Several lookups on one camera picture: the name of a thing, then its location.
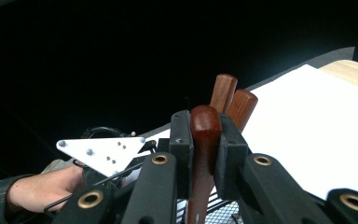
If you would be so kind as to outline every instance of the bolt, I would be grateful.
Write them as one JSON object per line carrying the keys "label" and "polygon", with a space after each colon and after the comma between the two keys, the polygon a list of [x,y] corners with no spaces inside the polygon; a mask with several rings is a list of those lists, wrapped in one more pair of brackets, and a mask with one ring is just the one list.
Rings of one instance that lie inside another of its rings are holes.
{"label": "bolt", "polygon": [[63,141],[63,140],[60,140],[60,141],[58,142],[58,145],[59,145],[60,147],[65,147],[65,146],[66,146],[66,143],[65,143],[65,141]]}

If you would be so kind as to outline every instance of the wooden handle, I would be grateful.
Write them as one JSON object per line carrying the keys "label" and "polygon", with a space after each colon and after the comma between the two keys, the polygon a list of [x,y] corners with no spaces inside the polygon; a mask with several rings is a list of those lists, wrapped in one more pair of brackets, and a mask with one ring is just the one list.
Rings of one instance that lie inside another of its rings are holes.
{"label": "wooden handle", "polygon": [[190,112],[190,129],[194,140],[192,194],[187,202],[186,223],[205,222],[209,197],[214,185],[216,162],[222,125],[219,114],[209,105],[199,105]]}
{"label": "wooden handle", "polygon": [[235,126],[241,133],[251,117],[257,102],[258,99],[253,93],[247,90],[235,91],[234,98],[228,108],[227,115],[232,119]]}
{"label": "wooden handle", "polygon": [[226,114],[237,86],[237,78],[229,74],[216,77],[210,106],[217,112]]}

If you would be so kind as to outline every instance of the light brown wooden handle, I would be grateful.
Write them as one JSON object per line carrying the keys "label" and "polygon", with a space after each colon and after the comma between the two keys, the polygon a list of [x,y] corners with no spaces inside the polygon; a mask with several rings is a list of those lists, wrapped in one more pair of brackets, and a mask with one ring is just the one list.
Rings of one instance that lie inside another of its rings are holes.
{"label": "light brown wooden handle", "polygon": [[209,105],[194,107],[190,116],[194,156],[192,193],[186,207],[186,224],[203,224],[214,185],[213,171],[222,125],[218,112]]}
{"label": "light brown wooden handle", "polygon": [[219,74],[213,87],[210,106],[217,112],[226,114],[237,87],[237,78],[229,74]]}
{"label": "light brown wooden handle", "polygon": [[227,115],[232,119],[235,126],[241,133],[251,117],[257,102],[258,99],[253,93],[247,90],[235,91],[234,97],[228,108]]}

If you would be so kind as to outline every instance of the person's hand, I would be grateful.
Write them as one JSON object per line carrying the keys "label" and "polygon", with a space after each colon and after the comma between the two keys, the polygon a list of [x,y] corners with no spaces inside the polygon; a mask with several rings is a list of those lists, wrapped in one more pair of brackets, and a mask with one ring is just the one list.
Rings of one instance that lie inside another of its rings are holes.
{"label": "person's hand", "polygon": [[[69,165],[41,175],[25,177],[16,181],[7,192],[7,214],[21,209],[42,213],[44,208],[83,187],[82,168]],[[60,203],[49,211],[63,207]]]}

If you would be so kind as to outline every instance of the brown wooden handle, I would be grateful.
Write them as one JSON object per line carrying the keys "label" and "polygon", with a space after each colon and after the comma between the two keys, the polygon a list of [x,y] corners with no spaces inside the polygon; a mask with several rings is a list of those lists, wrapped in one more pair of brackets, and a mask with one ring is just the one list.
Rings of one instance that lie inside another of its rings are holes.
{"label": "brown wooden handle", "polygon": [[257,102],[258,99],[253,93],[247,90],[235,91],[234,98],[228,108],[227,115],[232,119],[235,126],[241,133],[251,117]]}
{"label": "brown wooden handle", "polygon": [[237,78],[229,74],[219,74],[213,87],[210,106],[217,112],[226,114],[237,86]]}
{"label": "brown wooden handle", "polygon": [[213,188],[213,171],[222,133],[219,114],[209,105],[199,105],[190,112],[190,129],[194,140],[192,193],[186,207],[186,223],[205,222]]}

